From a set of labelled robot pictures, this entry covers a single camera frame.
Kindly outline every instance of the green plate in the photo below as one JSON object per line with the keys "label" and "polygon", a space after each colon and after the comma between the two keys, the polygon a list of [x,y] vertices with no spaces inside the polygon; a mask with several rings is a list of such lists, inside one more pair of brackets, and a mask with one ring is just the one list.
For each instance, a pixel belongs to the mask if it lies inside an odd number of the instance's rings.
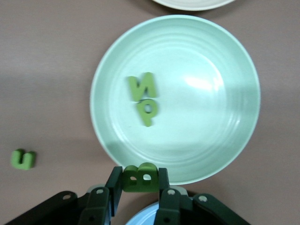
{"label": "green plate", "polygon": [[[138,89],[143,85],[148,91]],[[166,167],[173,185],[230,164],[248,143],[259,107],[258,76],[242,44],[188,15],[157,17],[124,33],[102,58],[90,94],[92,123],[107,154],[122,166]]]}

